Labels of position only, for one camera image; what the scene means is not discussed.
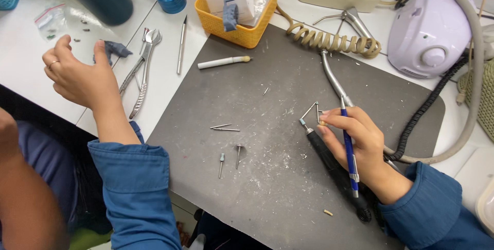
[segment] coiled air hose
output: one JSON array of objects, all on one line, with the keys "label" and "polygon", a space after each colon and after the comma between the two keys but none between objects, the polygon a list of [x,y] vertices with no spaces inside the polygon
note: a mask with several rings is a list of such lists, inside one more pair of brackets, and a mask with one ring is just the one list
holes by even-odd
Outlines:
[{"label": "coiled air hose", "polygon": [[309,43],[310,47],[314,48],[317,46],[320,50],[327,49],[328,51],[342,51],[345,53],[352,52],[355,54],[361,54],[362,57],[366,59],[375,58],[381,51],[381,44],[374,38],[358,38],[357,36],[353,36],[350,38],[350,45],[348,47],[346,46],[347,36],[342,36],[340,40],[338,34],[334,35],[331,33],[326,33],[326,36],[323,39],[323,32],[318,32],[316,35],[315,31],[310,31],[305,28],[302,23],[294,24],[293,19],[281,9],[280,5],[277,5],[276,9],[290,23],[290,26],[287,29],[287,35],[291,34],[294,29],[300,28],[300,30],[293,37],[293,40],[298,41],[302,38],[302,45]]},{"label": "coiled air hose", "polygon": [[[473,43],[475,44],[474,51],[474,64],[473,64],[473,86],[472,86],[472,96],[470,101],[470,109],[468,112],[468,117],[463,127],[463,130],[460,133],[460,136],[456,140],[456,142],[451,146],[448,150],[434,157],[430,158],[413,158],[403,155],[400,158],[400,161],[406,163],[414,163],[417,161],[422,161],[423,163],[432,164],[441,162],[453,156],[457,153],[463,146],[465,146],[466,142],[470,138],[470,135],[473,132],[473,128],[477,121],[477,115],[479,113],[480,106],[480,96],[482,92],[482,74],[484,72],[484,41],[482,39],[482,29],[480,27],[480,22],[477,13],[473,9],[472,5],[468,0],[455,0],[458,5],[461,7],[463,12],[465,13],[466,18],[468,19],[468,23],[470,24],[470,29],[472,31]],[[301,23],[293,24],[293,19],[285,13],[279,6],[277,6],[278,11],[288,20],[290,23],[290,27],[287,30],[287,34],[291,34],[292,31],[298,27],[300,30],[295,34],[294,40],[298,40],[302,34],[304,37],[302,39],[302,44],[305,45],[309,43],[309,46],[315,47],[318,46],[319,49],[326,48],[328,51],[343,51],[345,53],[353,52],[361,54],[364,58],[374,58],[379,54],[380,44],[375,40],[369,40],[367,38],[361,37],[359,41],[356,41],[352,38],[350,46],[346,47],[346,37],[345,40],[340,43],[337,47],[337,41],[339,40],[339,36],[335,35],[333,39],[333,43],[330,45],[330,36],[331,34],[327,34],[324,41],[322,41],[323,33],[319,32],[317,36],[314,38],[315,31],[309,31],[309,29],[305,28]],[[366,45],[371,43],[369,49],[366,50]],[[392,156],[395,153],[392,149],[384,146],[384,154],[387,156]]]}]

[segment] blue work jacket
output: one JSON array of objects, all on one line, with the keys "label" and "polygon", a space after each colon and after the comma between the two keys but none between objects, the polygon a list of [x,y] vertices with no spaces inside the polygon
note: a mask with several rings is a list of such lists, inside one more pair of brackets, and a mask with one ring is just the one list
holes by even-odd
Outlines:
[{"label": "blue work jacket", "polygon": [[[169,156],[161,146],[88,143],[103,179],[107,217],[117,250],[180,250],[168,195]],[[461,205],[461,186],[453,178],[417,162],[406,177],[411,190],[396,203],[379,205],[387,232],[414,249],[494,249],[494,240]]]}]

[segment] metal cutters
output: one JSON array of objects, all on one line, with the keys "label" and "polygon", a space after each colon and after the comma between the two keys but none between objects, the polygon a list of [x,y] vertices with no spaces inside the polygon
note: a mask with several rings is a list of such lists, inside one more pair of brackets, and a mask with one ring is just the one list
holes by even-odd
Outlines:
[{"label": "metal cutters", "polygon": [[119,92],[120,92],[120,96],[122,96],[125,93],[125,90],[127,89],[127,86],[132,80],[132,78],[135,77],[137,71],[140,69],[142,64],[144,64],[144,72],[142,76],[139,97],[135,102],[134,108],[132,109],[132,113],[130,114],[129,119],[133,119],[133,117],[139,112],[139,109],[141,108],[144,102],[144,97],[146,96],[146,91],[148,86],[149,59],[151,57],[151,52],[153,51],[153,47],[161,41],[161,38],[162,38],[161,32],[157,29],[151,30],[146,34],[146,45],[144,47],[144,51],[142,52],[141,57],[137,60],[137,63],[135,64],[134,68],[130,71],[130,73],[127,75],[122,85],[120,86]]}]

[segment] black coiled cable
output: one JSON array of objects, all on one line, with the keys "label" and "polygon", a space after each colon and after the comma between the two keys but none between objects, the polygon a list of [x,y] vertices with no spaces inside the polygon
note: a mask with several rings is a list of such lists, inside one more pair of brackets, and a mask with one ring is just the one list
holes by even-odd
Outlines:
[{"label": "black coiled cable", "polygon": [[458,70],[468,62],[468,57],[463,56],[456,64],[454,64],[446,73],[446,75],[439,81],[436,88],[429,95],[427,100],[422,104],[422,106],[413,114],[408,124],[405,126],[403,132],[400,135],[400,140],[398,142],[398,147],[396,152],[391,155],[384,155],[384,160],[397,161],[404,155],[404,150],[407,147],[408,137],[410,136],[413,128],[417,124],[418,120],[422,115],[429,109],[429,107],[436,101],[437,97],[444,89],[444,86],[448,81],[458,72]]},{"label": "black coiled cable", "polygon": [[370,222],[372,220],[372,215],[369,209],[357,209],[357,216],[363,222]]}]

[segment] paper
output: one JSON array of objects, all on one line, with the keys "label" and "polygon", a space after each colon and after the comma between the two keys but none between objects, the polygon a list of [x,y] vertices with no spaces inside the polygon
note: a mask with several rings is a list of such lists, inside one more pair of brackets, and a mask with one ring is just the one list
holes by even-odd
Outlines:
[{"label": "paper", "polygon": [[[224,0],[206,0],[211,14],[223,18]],[[226,5],[237,4],[239,7],[239,23],[245,24],[254,18],[254,0],[233,0]]]}]

